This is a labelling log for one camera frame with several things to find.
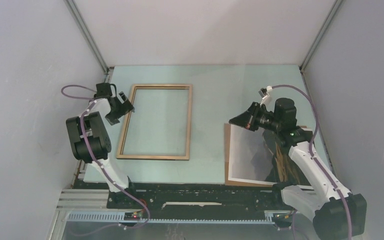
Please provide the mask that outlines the wooden picture frame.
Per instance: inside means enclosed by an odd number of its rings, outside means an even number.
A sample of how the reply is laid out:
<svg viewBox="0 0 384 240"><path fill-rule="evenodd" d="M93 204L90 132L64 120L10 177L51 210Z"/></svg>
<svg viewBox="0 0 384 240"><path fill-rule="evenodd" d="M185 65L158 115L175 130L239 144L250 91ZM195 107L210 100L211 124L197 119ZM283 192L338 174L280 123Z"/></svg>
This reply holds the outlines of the wooden picture frame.
<svg viewBox="0 0 384 240"><path fill-rule="evenodd" d="M183 155L156 155L156 154L125 154L125 145L128 136L129 124L132 113L129 112L124 117L120 140L117 148L116 158L127 160L168 160L168 161L188 161L190 159L191 142L191 121L192 121L192 102L193 86L191 84L134 84L131 87L129 100L133 104L138 90L187 90L187 117L185 127L185 153Z"/></svg>

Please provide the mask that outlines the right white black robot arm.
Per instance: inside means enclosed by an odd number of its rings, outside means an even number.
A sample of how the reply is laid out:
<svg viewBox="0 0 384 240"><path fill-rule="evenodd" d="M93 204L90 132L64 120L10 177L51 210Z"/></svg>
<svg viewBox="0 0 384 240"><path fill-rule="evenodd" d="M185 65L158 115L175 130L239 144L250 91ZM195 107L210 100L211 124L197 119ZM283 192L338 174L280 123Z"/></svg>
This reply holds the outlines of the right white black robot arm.
<svg viewBox="0 0 384 240"><path fill-rule="evenodd" d="M273 111L253 102L243 113L231 118L232 125L255 132L271 131L280 149L301 170L315 194L310 195L293 183L277 183L271 204L277 209L293 207L307 217L321 240L349 240L366 228L367 201L353 194L319 159L311 142L313 132L297 124L297 108L290 98L275 101Z"/></svg>

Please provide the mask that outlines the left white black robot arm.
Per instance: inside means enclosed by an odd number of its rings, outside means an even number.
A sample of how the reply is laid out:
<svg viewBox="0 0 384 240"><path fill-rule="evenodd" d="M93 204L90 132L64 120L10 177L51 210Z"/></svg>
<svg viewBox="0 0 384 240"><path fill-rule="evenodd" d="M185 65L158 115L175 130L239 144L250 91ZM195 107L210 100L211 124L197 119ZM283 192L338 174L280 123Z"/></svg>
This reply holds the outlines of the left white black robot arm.
<svg viewBox="0 0 384 240"><path fill-rule="evenodd" d="M107 127L119 124L120 118L134 109L115 84L103 82L96 84L95 94L88 98L86 109L65 122L73 156L98 171L111 192L121 192L118 201L125 208L136 206L138 194L128 189L130 178L111 156L113 148Z"/></svg>

